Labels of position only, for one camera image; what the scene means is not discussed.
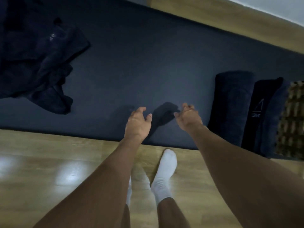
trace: person's right arm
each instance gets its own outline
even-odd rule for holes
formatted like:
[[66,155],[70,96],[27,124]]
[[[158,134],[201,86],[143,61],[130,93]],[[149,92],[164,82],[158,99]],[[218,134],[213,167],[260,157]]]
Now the person's right arm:
[[304,227],[304,180],[203,126],[183,104],[177,123],[194,140],[223,199],[243,227]]

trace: hand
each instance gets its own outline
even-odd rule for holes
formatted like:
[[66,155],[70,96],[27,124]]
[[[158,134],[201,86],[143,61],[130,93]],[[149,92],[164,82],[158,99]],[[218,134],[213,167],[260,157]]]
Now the hand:
[[144,111],[146,111],[146,107],[139,107],[131,113],[125,129],[125,138],[139,138],[143,141],[148,136],[152,114],[148,114],[145,120],[142,114]]
[[183,103],[181,112],[175,112],[174,116],[179,127],[185,131],[191,124],[203,124],[202,119],[199,116],[199,112],[194,109],[193,105],[188,105],[187,103]]

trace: person's left arm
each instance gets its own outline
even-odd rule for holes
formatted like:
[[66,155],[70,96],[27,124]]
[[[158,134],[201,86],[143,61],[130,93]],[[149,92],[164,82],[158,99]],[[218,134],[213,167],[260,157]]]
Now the person's left arm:
[[120,224],[135,154],[151,128],[152,115],[145,120],[142,114],[145,110],[139,107],[132,112],[125,137],[116,150],[34,228],[115,227]]

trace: forearm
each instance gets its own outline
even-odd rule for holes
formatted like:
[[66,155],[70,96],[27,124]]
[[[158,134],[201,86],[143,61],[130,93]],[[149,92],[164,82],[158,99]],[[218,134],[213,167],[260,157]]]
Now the forearm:
[[191,125],[187,132],[219,192],[244,227],[296,227],[302,222],[304,181],[298,176],[228,143],[202,125]]
[[34,227],[116,226],[126,203],[131,169],[141,142],[138,138],[123,139],[78,188]]

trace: wooden floor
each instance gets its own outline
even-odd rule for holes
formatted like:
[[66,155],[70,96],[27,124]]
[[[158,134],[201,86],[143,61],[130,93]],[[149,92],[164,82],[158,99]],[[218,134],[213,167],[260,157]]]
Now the wooden floor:
[[147,0],[186,19],[304,53],[304,27],[228,0]]
[[[0,227],[32,227],[116,148],[117,142],[0,130]],[[165,148],[141,145],[132,170],[132,227],[157,227],[150,191]],[[240,227],[200,153],[175,149],[174,198],[192,227]],[[303,163],[279,162],[302,176]]]

